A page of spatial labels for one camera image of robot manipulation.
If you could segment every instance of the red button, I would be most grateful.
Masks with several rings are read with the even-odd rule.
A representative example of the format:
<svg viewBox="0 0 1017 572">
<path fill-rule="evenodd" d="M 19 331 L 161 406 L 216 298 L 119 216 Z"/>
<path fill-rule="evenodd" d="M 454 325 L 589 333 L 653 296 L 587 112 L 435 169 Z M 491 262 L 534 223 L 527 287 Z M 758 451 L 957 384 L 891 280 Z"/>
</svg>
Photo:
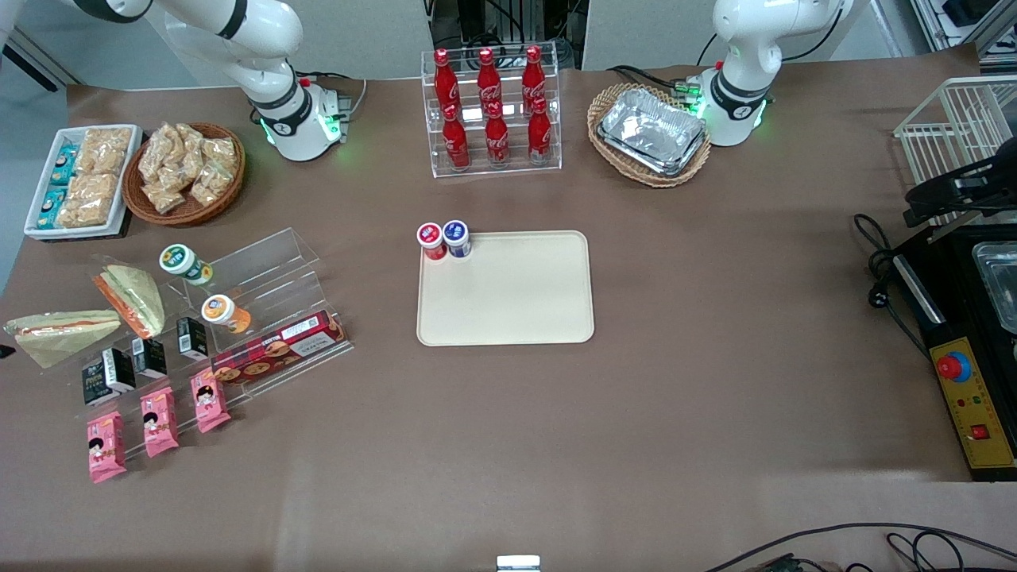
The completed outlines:
<svg viewBox="0 0 1017 572">
<path fill-rule="evenodd" d="M 936 361 L 936 370 L 948 380 L 956 380 L 964 373 L 960 359 L 952 355 L 944 355 Z"/>
</svg>

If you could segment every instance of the small black box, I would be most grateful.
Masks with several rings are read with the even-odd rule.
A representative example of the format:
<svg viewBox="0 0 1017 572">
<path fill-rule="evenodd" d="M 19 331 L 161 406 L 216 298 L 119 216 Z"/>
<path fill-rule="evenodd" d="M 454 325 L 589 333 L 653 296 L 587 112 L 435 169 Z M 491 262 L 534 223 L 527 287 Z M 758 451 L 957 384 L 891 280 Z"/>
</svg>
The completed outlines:
<svg viewBox="0 0 1017 572">
<path fill-rule="evenodd" d="M 125 393 L 137 387 L 134 383 L 134 364 L 117 348 L 103 350 L 103 375 L 106 387 L 113 391 Z"/>
<path fill-rule="evenodd" d="M 102 359 L 81 370 L 81 386 L 85 405 L 93 407 L 120 395 L 106 385 L 106 368 Z"/>
<path fill-rule="evenodd" d="M 180 355 L 195 361 L 208 359 L 208 342 L 204 326 L 193 318 L 181 318 L 177 321 L 177 339 L 180 343 Z"/>
<path fill-rule="evenodd" d="M 134 338 L 130 343 L 130 352 L 134 374 L 156 380 L 166 376 L 166 350 L 159 340 Z"/>
</svg>

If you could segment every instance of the plastic tray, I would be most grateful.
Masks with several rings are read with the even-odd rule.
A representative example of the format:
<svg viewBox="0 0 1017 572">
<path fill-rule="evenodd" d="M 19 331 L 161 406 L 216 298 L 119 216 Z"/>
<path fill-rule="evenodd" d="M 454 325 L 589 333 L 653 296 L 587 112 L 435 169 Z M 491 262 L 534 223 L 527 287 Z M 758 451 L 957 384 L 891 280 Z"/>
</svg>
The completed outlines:
<svg viewBox="0 0 1017 572">
<path fill-rule="evenodd" d="M 578 344 L 593 336 L 586 236 L 471 235 L 465 259 L 420 256 L 417 339 L 426 346 Z"/>
<path fill-rule="evenodd" d="M 93 127 L 111 129 L 126 127 L 131 130 L 130 141 L 127 144 L 127 152 L 124 155 L 124 164 L 120 167 L 120 174 L 118 175 L 117 193 L 113 196 L 113 207 L 110 208 L 106 224 L 83 228 L 54 228 L 48 230 L 36 228 L 39 211 L 43 207 L 43 198 L 46 196 L 46 191 L 50 188 L 50 176 L 53 174 L 53 165 L 57 162 L 57 155 L 60 153 L 60 148 L 69 142 L 81 145 L 81 140 L 84 139 L 84 132 Z M 24 235 L 44 241 L 118 236 L 120 234 L 120 227 L 123 226 L 124 213 L 127 210 L 123 202 L 123 192 L 121 191 L 124 171 L 127 169 L 127 164 L 130 163 L 130 158 L 137 152 L 139 147 L 141 147 L 141 128 L 137 125 L 127 123 L 68 127 L 57 131 L 56 136 L 53 137 L 53 146 L 50 147 L 50 155 L 46 158 L 46 164 L 43 165 L 43 172 L 39 176 L 39 184 L 36 186 L 36 196 L 33 198 L 32 206 L 28 207 L 28 213 L 24 217 Z"/>
</svg>

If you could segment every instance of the beige tray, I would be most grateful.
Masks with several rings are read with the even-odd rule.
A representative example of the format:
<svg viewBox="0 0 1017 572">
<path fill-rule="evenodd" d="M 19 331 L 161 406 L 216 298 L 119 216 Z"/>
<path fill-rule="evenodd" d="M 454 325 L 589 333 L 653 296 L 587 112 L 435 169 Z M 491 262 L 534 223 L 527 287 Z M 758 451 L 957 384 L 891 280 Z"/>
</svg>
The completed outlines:
<svg viewBox="0 0 1017 572">
<path fill-rule="evenodd" d="M 578 344 L 593 336 L 586 236 L 489 232 L 465 259 L 420 256 L 417 339 L 426 346 Z"/>
</svg>

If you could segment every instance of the snack basket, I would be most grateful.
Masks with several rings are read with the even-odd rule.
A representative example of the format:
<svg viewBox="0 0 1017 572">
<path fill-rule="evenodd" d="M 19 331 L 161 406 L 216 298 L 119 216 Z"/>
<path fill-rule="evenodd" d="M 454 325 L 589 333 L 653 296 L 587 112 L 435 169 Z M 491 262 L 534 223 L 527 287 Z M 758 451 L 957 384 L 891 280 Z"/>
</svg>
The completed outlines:
<svg viewBox="0 0 1017 572">
<path fill-rule="evenodd" d="M 188 192 L 188 188 L 184 189 L 184 197 L 186 202 L 176 207 L 169 213 L 165 215 L 160 215 L 156 208 L 152 206 L 148 197 L 145 196 L 144 191 L 141 187 L 144 185 L 144 180 L 141 178 L 141 172 L 138 171 L 137 165 L 141 160 L 141 156 L 144 155 L 144 150 L 147 148 L 147 141 L 142 145 L 137 153 L 131 158 L 130 162 L 127 164 L 127 171 L 124 173 L 123 179 L 123 196 L 124 202 L 127 204 L 127 208 L 130 212 L 134 214 L 137 218 L 147 221 L 152 224 L 163 225 L 163 226 L 194 226 L 205 223 L 219 215 L 221 215 L 226 209 L 233 204 L 236 199 L 237 194 L 240 192 L 240 188 L 244 183 L 244 170 L 247 165 L 247 159 L 244 154 L 244 146 L 240 142 L 237 135 L 220 125 L 214 123 L 190 123 L 190 126 L 194 128 L 197 132 L 205 136 L 205 138 L 227 138 L 233 140 L 233 146 L 237 151 L 237 173 L 233 178 L 233 182 L 227 187 L 226 192 L 223 193 L 215 203 L 208 205 L 207 207 L 198 203 L 194 197 Z"/>
</svg>

